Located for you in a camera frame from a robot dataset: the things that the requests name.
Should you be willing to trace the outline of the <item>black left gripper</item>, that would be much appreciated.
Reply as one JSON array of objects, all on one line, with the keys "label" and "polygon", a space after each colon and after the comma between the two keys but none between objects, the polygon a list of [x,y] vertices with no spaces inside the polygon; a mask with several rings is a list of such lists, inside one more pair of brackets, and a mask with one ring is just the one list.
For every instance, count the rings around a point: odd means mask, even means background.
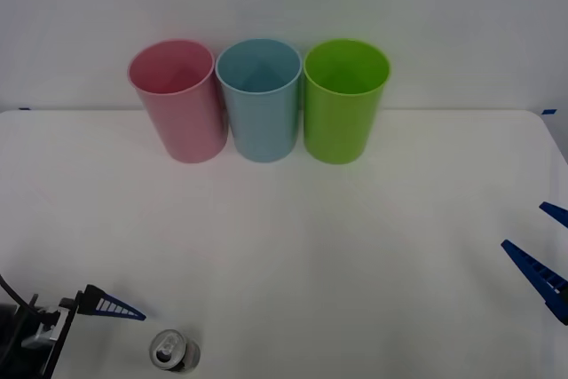
[{"label": "black left gripper", "polygon": [[101,288],[88,284],[76,296],[62,298],[57,305],[34,306],[17,338],[17,350],[23,362],[20,378],[51,378],[67,340],[75,315],[145,320],[146,315],[109,295]]}]

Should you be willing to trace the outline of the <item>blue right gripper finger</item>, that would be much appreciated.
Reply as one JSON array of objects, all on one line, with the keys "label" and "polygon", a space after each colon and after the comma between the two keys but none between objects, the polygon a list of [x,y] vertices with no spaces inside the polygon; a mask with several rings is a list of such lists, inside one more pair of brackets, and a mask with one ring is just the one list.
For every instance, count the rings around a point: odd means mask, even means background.
[{"label": "blue right gripper finger", "polygon": [[567,324],[567,280],[509,240],[501,243],[511,260],[532,284],[554,316]]},{"label": "blue right gripper finger", "polygon": [[568,210],[549,202],[543,202],[539,208],[554,218],[561,225],[568,225]]}]

